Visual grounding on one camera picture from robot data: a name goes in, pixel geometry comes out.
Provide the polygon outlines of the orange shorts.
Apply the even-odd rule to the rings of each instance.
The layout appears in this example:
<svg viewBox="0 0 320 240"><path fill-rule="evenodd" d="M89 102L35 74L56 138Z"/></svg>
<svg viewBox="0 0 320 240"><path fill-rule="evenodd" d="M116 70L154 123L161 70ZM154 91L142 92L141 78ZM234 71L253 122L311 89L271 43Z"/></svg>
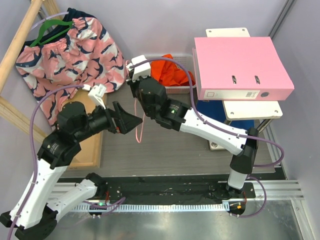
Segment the orange shorts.
<svg viewBox="0 0 320 240"><path fill-rule="evenodd" d="M190 85L185 71L171 61L152 61L150 66L151 76L165 87L183 87Z"/></svg>

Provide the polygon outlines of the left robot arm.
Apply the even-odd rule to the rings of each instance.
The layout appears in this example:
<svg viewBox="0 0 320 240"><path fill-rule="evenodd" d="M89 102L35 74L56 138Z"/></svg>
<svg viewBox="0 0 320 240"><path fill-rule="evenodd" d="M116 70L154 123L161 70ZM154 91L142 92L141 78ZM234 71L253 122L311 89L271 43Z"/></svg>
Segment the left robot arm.
<svg viewBox="0 0 320 240"><path fill-rule="evenodd" d="M61 175L81 151L82 141L104 130L124 135L143 122L126 112L117 101L112 104L113 109L97 106L88 114L81 102L73 101L58 113L56 129L43 140L37 153L37 167L28 184L32 191L26 189L14 209L0 216L5 227L16 230L19 240L44 240L75 206L106 195L107 182L92 172L67 193L49 200Z"/></svg>

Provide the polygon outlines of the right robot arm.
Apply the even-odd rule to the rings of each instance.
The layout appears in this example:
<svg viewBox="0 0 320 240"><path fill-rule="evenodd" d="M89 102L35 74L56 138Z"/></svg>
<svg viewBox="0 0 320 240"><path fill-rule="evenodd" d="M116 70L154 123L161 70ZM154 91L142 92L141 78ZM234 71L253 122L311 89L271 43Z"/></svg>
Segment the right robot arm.
<svg viewBox="0 0 320 240"><path fill-rule="evenodd" d="M161 127L201 137L229 151L232 158L225 190L233 198L243 193L258 150L255 139L258 131L254 127L248 130L232 128L198 113L194 107L169 98L165 87L151 77L128 78L126 83L145 115Z"/></svg>

